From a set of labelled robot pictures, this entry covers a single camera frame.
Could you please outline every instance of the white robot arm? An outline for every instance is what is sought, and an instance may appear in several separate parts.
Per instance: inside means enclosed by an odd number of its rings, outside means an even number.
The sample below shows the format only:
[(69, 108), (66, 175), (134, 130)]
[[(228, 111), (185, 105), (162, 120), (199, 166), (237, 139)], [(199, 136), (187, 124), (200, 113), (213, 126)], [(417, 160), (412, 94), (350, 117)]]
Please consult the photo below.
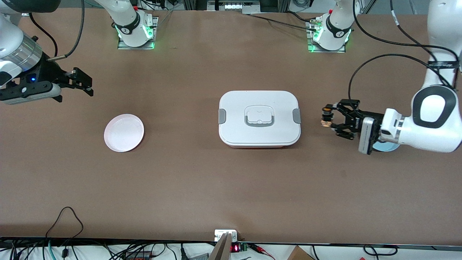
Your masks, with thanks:
[[(430, 45), (446, 47), (460, 56), (462, 0), (432, 0), (427, 27)], [(455, 69), (460, 66), (454, 55), (442, 49), (432, 48), (431, 51), (441, 62), (440, 74), (453, 82)], [(384, 141), (433, 152), (456, 150), (462, 142), (462, 121), (455, 90), (443, 86), (439, 77), (427, 69), (424, 84), (412, 99), (411, 115), (405, 117), (388, 108), (380, 131)]]
[[(430, 58), (429, 65), (437, 69), (442, 78), (453, 84), (457, 56), (462, 53), (462, 0), (431, 0), (428, 13), (430, 45), (452, 50), (431, 48), (437, 61)], [(323, 108), (321, 123), (333, 128), (338, 136), (354, 139), (361, 133), (359, 151), (370, 154), (374, 149), (394, 150), (400, 144), (417, 149), (449, 153), (462, 142), (462, 120), (456, 91), (432, 70), (427, 69), (422, 88), (414, 95), (412, 113), (405, 117), (388, 108), (385, 114), (361, 111), (359, 100), (342, 99)], [(333, 124), (333, 110), (345, 115), (344, 124)]]
[(332, 12), (325, 13), (316, 19), (321, 23), (315, 25), (317, 33), (314, 34), (313, 41), (326, 50), (338, 50), (347, 41), (354, 22), (353, 2), (355, 2), (356, 13), (360, 10), (358, 0), (335, 1)]
[(126, 45), (140, 47), (154, 37), (152, 14), (134, 10), (129, 0), (95, 1), (108, 11)]
[[(3, 14), (53, 12), (61, 0), (0, 0), (0, 101), (19, 104), (53, 98), (62, 101), (61, 88), (77, 88), (93, 95), (91, 77), (78, 68), (63, 71), (36, 38), (31, 38)], [(97, 0), (111, 15), (119, 37), (127, 46), (139, 47), (154, 37), (152, 15), (134, 10), (129, 0)], [(19, 84), (13, 79), (20, 78)]]

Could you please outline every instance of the container lid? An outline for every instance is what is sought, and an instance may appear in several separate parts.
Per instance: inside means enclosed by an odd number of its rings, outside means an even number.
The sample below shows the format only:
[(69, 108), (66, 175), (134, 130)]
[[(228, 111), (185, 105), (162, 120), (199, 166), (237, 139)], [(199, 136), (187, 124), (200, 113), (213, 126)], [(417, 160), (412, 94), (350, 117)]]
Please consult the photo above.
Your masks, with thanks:
[(230, 91), (220, 99), (219, 134), (231, 146), (284, 146), (300, 138), (297, 98), (287, 91)]

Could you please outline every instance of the green led light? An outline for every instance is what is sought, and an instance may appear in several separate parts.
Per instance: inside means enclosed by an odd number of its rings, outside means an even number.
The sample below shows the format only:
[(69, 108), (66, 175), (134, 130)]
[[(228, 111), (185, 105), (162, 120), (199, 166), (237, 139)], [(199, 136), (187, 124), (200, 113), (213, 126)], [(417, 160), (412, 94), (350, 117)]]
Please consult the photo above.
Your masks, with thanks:
[(146, 37), (148, 38), (152, 38), (152, 29), (151, 28), (147, 28), (146, 26), (143, 25), (143, 30), (146, 34)]

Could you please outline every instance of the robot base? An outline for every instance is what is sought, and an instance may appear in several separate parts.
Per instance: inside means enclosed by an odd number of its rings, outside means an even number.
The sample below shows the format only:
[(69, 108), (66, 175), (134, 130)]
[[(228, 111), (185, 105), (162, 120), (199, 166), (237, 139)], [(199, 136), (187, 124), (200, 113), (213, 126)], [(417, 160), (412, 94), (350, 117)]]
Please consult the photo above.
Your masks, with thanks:
[[(305, 26), (307, 28), (314, 28), (313, 25), (310, 22), (305, 22)], [(320, 52), (321, 53), (322, 52), (345, 53), (346, 52), (345, 44), (343, 44), (343, 46), (338, 50), (326, 50), (326, 49), (324, 49), (318, 43), (313, 41), (314, 34), (316, 34), (316, 32), (306, 30), (306, 38), (308, 39), (308, 51), (310, 51), (310, 52), (318, 52), (318, 53), (320, 53)]]
[(152, 17), (152, 29), (147, 28), (147, 33), (152, 33), (152, 38), (148, 40), (145, 44), (139, 47), (131, 47), (126, 45), (122, 39), (119, 37), (119, 42), (117, 44), (118, 50), (152, 50), (155, 47), (156, 42), (156, 35), (157, 35), (157, 25), (158, 25), (159, 17), (153, 16)]

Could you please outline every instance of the table surface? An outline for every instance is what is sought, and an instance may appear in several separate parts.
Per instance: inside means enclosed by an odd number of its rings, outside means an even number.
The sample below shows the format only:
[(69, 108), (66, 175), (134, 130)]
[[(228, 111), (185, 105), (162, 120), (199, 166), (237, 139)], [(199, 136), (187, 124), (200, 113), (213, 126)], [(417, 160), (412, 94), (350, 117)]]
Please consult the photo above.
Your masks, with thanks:
[[(302, 25), (289, 14), (265, 15)], [(35, 17), (60, 54), (72, 47), (79, 9)], [(427, 42), (426, 16), (399, 19)], [(359, 20), (374, 35), (406, 41), (391, 16)], [(247, 241), (462, 245), (461, 150), (402, 146), (366, 156), (357, 140), (320, 126), (321, 108), (347, 97), (365, 60), (383, 53), (426, 59), (423, 50), (356, 30), (345, 54), (309, 53), (301, 29), (199, 11), (173, 12), (154, 50), (116, 50), (110, 23), (104, 10), (86, 10), (80, 45), (59, 61), (93, 78), (94, 97), (63, 89), (61, 104), (1, 105), (1, 235), (44, 236), (60, 209), (72, 206), (85, 225), (80, 237), (211, 240), (215, 229), (228, 228)], [(20, 27), (53, 53), (28, 19)], [(424, 73), (413, 61), (382, 58), (357, 75), (352, 96), (363, 110), (409, 114)], [(217, 109), (231, 90), (293, 93), (299, 141), (283, 149), (224, 144)], [(145, 136), (133, 151), (116, 153), (103, 131), (124, 113), (141, 118)], [(50, 235), (78, 230), (66, 211)]]

